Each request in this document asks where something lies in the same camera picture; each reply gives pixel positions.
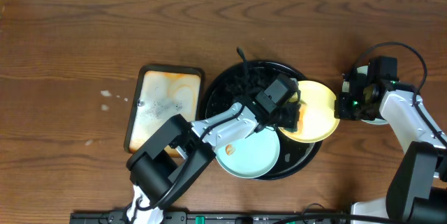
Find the yellow plate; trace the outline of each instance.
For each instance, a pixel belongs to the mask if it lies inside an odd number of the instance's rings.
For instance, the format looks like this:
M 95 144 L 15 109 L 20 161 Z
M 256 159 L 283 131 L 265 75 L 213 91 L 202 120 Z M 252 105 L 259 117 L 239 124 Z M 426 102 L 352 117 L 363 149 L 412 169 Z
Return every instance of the yellow plate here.
M 335 94 L 326 86 L 314 81 L 299 81 L 300 119 L 298 131 L 280 131 L 298 142 L 312 143 L 324 140 L 337 128 L 339 119 L 334 118 Z M 290 100 L 297 100 L 294 95 Z

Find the stain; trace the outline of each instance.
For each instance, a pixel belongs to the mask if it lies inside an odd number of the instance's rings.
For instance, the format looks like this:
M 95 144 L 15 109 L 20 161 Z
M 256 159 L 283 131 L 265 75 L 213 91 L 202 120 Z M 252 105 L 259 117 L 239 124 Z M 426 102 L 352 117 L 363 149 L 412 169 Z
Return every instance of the stain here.
M 101 105 L 101 110 L 107 112 L 110 109 L 107 105 Z
M 86 146 L 89 146 L 89 145 L 91 145 L 91 144 L 93 144 L 93 140 L 87 140 L 87 141 L 85 142 L 85 145 L 86 145 Z
M 235 151 L 236 151 L 236 148 L 232 144 L 228 144 L 225 147 L 225 152 L 226 152 L 226 155 L 228 155 L 228 156 L 231 155 L 231 154 L 234 154 Z
M 298 119 L 298 131 L 296 131 L 294 134 L 299 135 L 302 134 L 302 129 L 304 128 L 304 123 L 305 123 L 305 114 L 307 112 L 307 105 L 304 103 L 301 103 L 300 106 L 300 118 Z
M 105 91 L 101 91 L 101 95 L 107 97 L 107 96 L 112 96 L 112 94 L 110 93 L 110 91 L 105 90 Z

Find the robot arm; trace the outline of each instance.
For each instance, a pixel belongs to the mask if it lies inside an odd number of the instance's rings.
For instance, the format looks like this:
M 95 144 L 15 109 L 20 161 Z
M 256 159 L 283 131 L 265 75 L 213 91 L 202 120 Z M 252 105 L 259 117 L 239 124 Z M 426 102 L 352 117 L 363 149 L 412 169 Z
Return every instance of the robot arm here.
M 136 201 L 136 209 L 169 207 L 211 163 L 220 147 L 266 126 L 296 128 L 299 104 L 288 102 L 295 93 L 299 97 L 296 82 L 280 74 L 254 98 L 245 95 L 227 111 L 209 119 L 188 123 L 180 114 L 171 117 L 127 161 L 131 181 L 150 201 L 148 207 Z M 186 161 L 177 166 L 164 151 L 168 145 Z
M 437 129 L 437 132 L 444 135 L 425 109 L 422 103 L 422 98 L 420 96 L 417 96 L 416 98 L 419 102 L 419 108 L 422 110 L 425 117 Z M 413 106 L 413 92 L 402 90 L 385 92 L 379 112 L 390 124 L 405 153 L 413 141 L 427 142 L 436 148 L 446 148 L 439 139 L 434 136 L 433 132 L 421 119 L 419 113 Z
M 447 223 L 447 190 L 432 187 L 433 177 L 447 181 L 445 135 L 424 108 L 422 98 L 415 96 L 418 90 L 399 82 L 397 60 L 370 59 L 367 74 L 351 71 L 347 81 L 349 90 L 337 96 L 335 116 L 385 119 L 405 153 L 386 198 L 356 203 L 353 214 L 415 224 Z

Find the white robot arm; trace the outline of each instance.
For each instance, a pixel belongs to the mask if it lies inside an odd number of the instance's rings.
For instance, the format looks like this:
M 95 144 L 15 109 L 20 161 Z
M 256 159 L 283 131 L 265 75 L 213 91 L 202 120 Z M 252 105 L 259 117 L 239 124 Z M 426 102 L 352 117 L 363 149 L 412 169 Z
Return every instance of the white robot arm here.
M 422 98 L 416 96 L 416 100 L 419 102 L 420 110 L 433 127 L 436 128 L 437 132 L 445 136 L 444 132 L 442 132 L 433 118 L 428 114 L 423 105 Z M 413 106 L 413 92 L 401 90 L 385 92 L 379 112 L 390 124 L 404 153 L 406 153 L 413 141 L 427 142 L 436 148 L 446 148 L 430 130 L 430 127 L 423 121 Z

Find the black plate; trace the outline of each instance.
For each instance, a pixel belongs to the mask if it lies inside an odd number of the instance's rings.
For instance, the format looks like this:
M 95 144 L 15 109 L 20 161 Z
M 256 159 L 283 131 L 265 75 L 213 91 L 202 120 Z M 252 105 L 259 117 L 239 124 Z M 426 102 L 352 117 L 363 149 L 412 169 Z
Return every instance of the black plate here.
M 307 80 L 298 70 L 273 61 L 249 62 L 249 95 L 257 94 L 266 89 L 271 82 L 283 73 L 297 81 Z M 220 74 L 208 90 L 200 103 L 198 116 L 207 119 L 226 111 L 245 91 L 242 64 L 235 65 Z M 281 179 L 290 176 L 306 166 L 320 149 L 322 141 L 316 143 L 301 143 L 286 137 L 277 130 L 280 143 L 279 158 L 274 167 L 261 177 L 260 180 Z

